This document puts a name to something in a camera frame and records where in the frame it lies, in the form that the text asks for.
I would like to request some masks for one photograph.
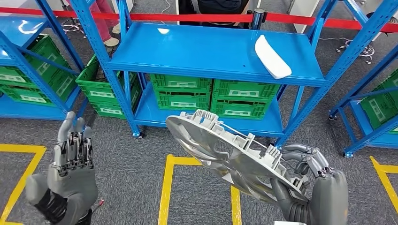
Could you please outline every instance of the blue metal shelf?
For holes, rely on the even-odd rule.
[[[350,101],[350,107],[352,109],[352,113],[357,120],[357,123],[362,130],[364,135],[371,134],[374,130],[370,126],[367,115],[363,111],[360,101],[352,100]],[[398,135],[385,133],[379,136],[376,139],[371,140],[367,146],[369,147],[379,147],[379,148],[398,148]]]
[[[276,80],[265,69],[254,50],[262,34],[292,75]],[[263,30],[134,22],[108,65],[114,70],[263,83],[325,83],[307,35]]]
[[[83,64],[76,54],[71,42],[62,30],[59,22],[52,13],[46,0],[36,0],[38,6],[45,15],[44,18],[24,17],[24,16],[0,16],[0,66],[14,66],[26,74],[35,85],[40,89],[54,104],[51,106],[40,106],[27,103],[18,103],[12,101],[4,95],[0,99],[0,117],[6,118],[23,118],[23,119],[46,119],[46,120],[63,120],[66,113],[72,109],[80,89],[75,88],[69,95],[67,101],[62,101],[59,96],[51,89],[51,87],[42,79],[37,71],[25,59],[23,53],[31,54],[51,65],[64,69],[72,74],[76,74],[68,68],[58,65],[34,52],[28,51],[26,48],[32,41],[43,31],[44,28],[50,27],[71,55],[73,62],[82,70]],[[82,114],[87,101],[84,100],[79,109],[78,114]]]
[[[73,108],[80,88],[77,86],[69,95],[65,102],[67,111]],[[7,95],[0,97],[0,117],[20,118],[20,119],[41,119],[41,120],[64,120],[65,113],[56,106],[34,105],[28,103],[15,102]]]
[[[48,27],[46,18],[0,16],[0,31],[15,45],[26,48]]]
[[[151,85],[146,82],[143,73],[158,73],[279,83],[282,85],[276,97],[277,101],[286,85],[299,86],[290,120],[285,128],[280,122],[277,101],[273,102],[263,120],[225,119],[229,126],[244,133],[278,137],[276,146],[281,146],[288,140],[398,9],[398,0],[383,1],[370,19],[365,21],[363,18],[362,30],[324,76],[314,52],[324,22],[337,2],[338,0],[325,0],[308,32],[292,34],[259,30],[264,18],[262,10],[254,10],[251,30],[137,23],[131,21],[126,1],[118,0],[122,42],[110,59],[95,28],[89,5],[86,1],[71,0],[134,136],[140,136],[138,125],[163,127],[168,115],[179,114],[179,111],[159,110],[155,105]],[[350,5],[352,1],[346,0],[346,3]],[[351,4],[350,9],[355,11],[355,5]],[[270,45],[291,67],[292,75],[275,80],[264,68],[254,50],[255,42],[261,34],[265,35]],[[116,71],[136,71],[140,74],[144,96],[136,115],[131,110],[129,81],[125,81],[125,92],[116,78]],[[314,87],[314,90],[300,108],[306,86]]]
[[[396,45],[385,57],[382,59],[366,76],[364,76],[358,84],[356,84],[329,112],[329,118],[336,118],[339,113],[342,121],[347,129],[347,133],[351,138],[351,146],[344,149],[346,157],[352,157],[354,152],[360,150],[365,146],[380,147],[380,148],[398,148],[398,135],[390,134],[389,132],[398,127],[398,116],[383,123],[377,129],[372,129],[368,117],[363,111],[358,99],[375,94],[382,94],[382,92],[393,91],[379,90],[370,93],[360,94],[361,91],[374,80],[384,69],[386,69],[394,60],[398,59],[398,45]],[[363,137],[356,139],[355,134],[351,128],[348,119],[345,116],[344,108],[350,106],[355,119],[362,131]]]
[[[170,115],[179,115],[181,110],[161,110],[158,108],[152,83],[149,82],[144,90],[140,104],[135,114],[135,123],[145,126],[165,127],[166,118]],[[283,136],[282,119],[279,105],[276,99],[272,102],[262,120],[243,120],[220,118],[228,126],[241,133],[252,133],[254,135],[280,137]]]

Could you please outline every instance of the blue shelf post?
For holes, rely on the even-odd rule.
[[[98,61],[101,64],[105,75],[107,76],[112,90],[122,108],[123,114],[133,131],[133,136],[140,137],[139,128],[134,122],[134,114],[131,110],[131,102],[127,100],[122,86],[116,77],[116,72],[110,69],[108,66],[110,58],[101,40],[100,34],[98,33],[97,26],[94,23],[94,19],[89,9],[89,4],[82,0],[71,0],[70,2],[72,7],[75,9],[77,17],[79,18],[88,40],[97,55]]]
[[[330,5],[332,1],[329,3],[325,3],[322,7],[323,11],[318,14],[318,18],[324,18],[324,15],[329,15],[333,7]],[[348,69],[348,67],[355,61],[358,57],[359,53],[368,45],[371,40],[377,35],[380,29],[385,25],[390,18],[394,15],[394,13],[398,9],[398,0],[385,0],[383,1],[379,8],[374,12],[371,18],[363,25],[362,29],[355,36],[354,40],[352,40],[350,46],[344,51],[344,53],[339,57],[330,71],[326,74],[325,79],[327,80],[325,84],[316,88],[311,95],[311,97],[304,104],[302,109],[297,113],[296,117],[293,120],[289,121],[284,133],[285,136],[279,138],[276,141],[277,146],[281,146],[285,143],[288,137],[293,134],[293,132],[300,126],[300,124],[304,121],[304,119],[310,114],[310,112],[315,108],[315,106],[319,103],[319,101],[326,95],[326,93],[330,90],[330,88],[337,82],[337,80],[343,75],[344,72]],[[312,30],[315,30],[314,25],[310,29],[310,33]]]

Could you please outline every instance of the yellow floor marking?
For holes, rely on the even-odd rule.
[[[236,187],[231,186],[231,207],[232,224],[242,225],[242,214],[240,212],[240,192]]]
[[[9,216],[12,208],[14,207],[16,201],[18,200],[19,196],[21,195],[23,188],[26,184],[26,179],[29,175],[31,175],[36,166],[40,162],[41,158],[43,157],[46,148],[44,146],[35,146],[35,145],[19,145],[19,144],[0,144],[0,152],[17,152],[17,153],[34,153],[31,162],[29,163],[28,167],[26,168],[25,172],[23,173],[22,177],[19,179],[16,187],[14,188],[13,192],[11,193],[10,198],[4,208],[3,213],[0,217],[0,225],[21,225],[20,223],[12,223],[6,222],[7,217]]]
[[[201,165],[201,163],[193,157],[174,157],[171,154],[167,155],[161,193],[161,203],[159,207],[158,225],[167,225],[174,165]],[[241,225],[242,216],[240,211],[240,193],[239,190],[234,187],[231,187],[231,206],[232,224]]]
[[[392,204],[394,205],[395,211],[398,213],[398,197],[397,193],[395,192],[393,186],[391,185],[390,180],[388,179],[387,173],[398,173],[398,166],[397,165],[380,165],[372,156],[370,160],[373,163],[373,166],[376,169],[377,175],[386,189],[388,196]]]

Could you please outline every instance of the person's leg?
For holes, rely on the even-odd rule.
[[[107,0],[96,0],[96,3],[102,13],[114,13]],[[107,23],[109,28],[119,24],[118,20],[105,20],[105,22]]]
[[[100,13],[100,8],[98,7],[96,2],[90,6],[91,12]],[[95,25],[97,26],[98,33],[101,36],[103,42],[111,39],[111,35],[109,34],[109,29],[104,19],[96,19],[94,18]]]

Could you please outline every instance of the green storage bin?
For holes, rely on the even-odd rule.
[[[360,102],[362,109],[369,118],[373,129],[380,127],[383,123],[398,114],[398,109],[389,94],[369,96]]]
[[[150,77],[155,91],[209,93],[212,88],[211,78],[162,74],[150,74]]]
[[[261,120],[271,103],[213,99],[211,112],[219,117]]]
[[[118,105],[116,96],[111,88],[110,83],[95,81],[97,71],[100,64],[97,57],[94,55],[88,62],[86,68],[80,73],[76,79],[76,83],[79,85],[82,92],[87,96],[91,103],[97,102],[109,102]],[[121,72],[116,75],[119,78],[119,82],[124,89],[124,76],[120,76]],[[137,73],[129,72],[131,88],[138,88],[141,91],[139,79]]]
[[[215,79],[212,100],[272,102],[279,84]]]
[[[119,105],[91,103],[91,106],[100,116],[126,119],[123,114],[122,108]]]
[[[0,90],[16,102],[55,106],[39,89],[0,86]]]
[[[133,110],[133,113],[135,113],[138,107],[141,94],[142,91],[140,87],[138,88],[134,87],[131,89],[131,108]],[[126,117],[123,114],[122,108],[118,103],[113,104],[109,102],[96,102],[96,103],[90,102],[90,104],[100,116],[126,119]]]
[[[71,92],[77,86],[75,77],[60,69],[55,73],[54,79],[52,79],[48,85],[63,101],[68,99]],[[53,105],[50,99],[40,89],[0,84],[0,90],[17,102]]]
[[[160,109],[196,110],[210,108],[210,93],[155,91]]]
[[[31,50],[32,52],[55,63],[70,68],[68,63],[61,56],[59,49],[56,47],[56,45],[48,35],[39,35],[33,41],[33,43],[29,45],[28,50]],[[38,60],[28,54],[25,54],[25,58],[46,82],[52,80],[54,73],[56,73],[58,70],[57,67]],[[26,76],[17,67],[9,66],[0,67],[0,84],[26,88],[37,88],[36,85],[29,79],[29,77]]]

